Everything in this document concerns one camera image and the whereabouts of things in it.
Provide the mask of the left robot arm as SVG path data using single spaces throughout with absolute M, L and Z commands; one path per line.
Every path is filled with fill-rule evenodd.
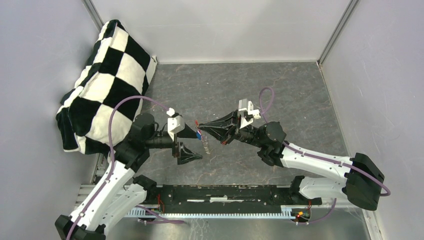
M 150 157 L 151 149 L 171 149 L 179 165 L 202 159 L 186 148 L 179 138 L 196 139 L 181 115 L 167 119 L 159 130 L 154 116 L 139 114 L 124 140 L 111 151 L 111 162 L 87 198 L 70 214 L 60 215 L 55 227 L 62 240 L 104 240 L 116 224 L 138 204 L 157 198 L 156 182 L 135 173 Z

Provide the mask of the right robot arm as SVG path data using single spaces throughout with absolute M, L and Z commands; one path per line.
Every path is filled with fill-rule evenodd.
M 198 128 L 223 145 L 237 140 L 259 148 L 257 155 L 269 166 L 298 169 L 318 175 L 297 176 L 289 189 L 295 204 L 316 198 L 346 199 L 364 210 L 375 211 L 381 197 L 390 195 L 384 174 L 364 153 L 337 156 L 300 147 L 285 140 L 287 134 L 278 121 L 253 126 L 252 117 L 238 111 L 205 123 Z

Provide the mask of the left electronics board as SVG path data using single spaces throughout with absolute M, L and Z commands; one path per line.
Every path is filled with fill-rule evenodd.
M 152 212 L 156 212 L 158 215 L 164 213 L 164 211 L 165 211 L 164 210 L 165 205 L 163 204 L 163 201 L 161 200 L 160 194 L 158 194 L 156 196 L 156 203 L 155 204 L 144 203 L 144 204 L 142 204 L 142 206 L 151 210 Z M 140 218 L 142 221 L 152 222 L 152 221 L 157 219 L 156 216 L 154 216 L 153 214 L 151 214 L 150 212 L 148 212 L 146 210 L 144 211 L 144 215 L 147 216 L 147 217 Z

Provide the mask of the electronics board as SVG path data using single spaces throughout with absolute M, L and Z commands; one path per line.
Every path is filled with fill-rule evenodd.
M 142 204 L 142 206 L 151 210 L 152 212 L 156 212 L 158 215 L 164 213 L 164 211 L 165 211 L 164 210 L 165 205 L 163 204 L 163 201 L 161 200 L 160 194 L 158 194 L 156 196 L 156 203 L 155 204 L 144 203 L 144 204 Z M 152 221 L 157 219 L 156 216 L 154 216 L 153 214 L 151 214 L 150 212 L 148 212 L 146 210 L 144 211 L 144 215 L 147 216 L 147 217 L 140 218 L 142 221 L 152 222 Z
M 298 210 L 293 216 L 295 217 L 292 220 L 294 223 L 308 225 L 312 216 L 312 201 L 308 200 L 306 209 Z

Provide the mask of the black white checkered pillow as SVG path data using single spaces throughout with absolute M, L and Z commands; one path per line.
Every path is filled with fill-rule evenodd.
M 157 68 L 117 19 L 104 24 L 55 119 L 65 152 L 108 154 L 130 131 Z

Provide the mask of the right electronics board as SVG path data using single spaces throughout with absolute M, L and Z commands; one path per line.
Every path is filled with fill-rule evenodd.
M 312 201 L 308 200 L 306 209 L 298 210 L 293 216 L 295 217 L 292 220 L 294 223 L 308 225 L 312 216 Z

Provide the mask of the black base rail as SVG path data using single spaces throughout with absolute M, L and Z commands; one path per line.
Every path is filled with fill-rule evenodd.
M 271 214 L 281 206 L 319 206 L 287 185 L 162 185 L 147 192 L 143 204 L 166 214 Z

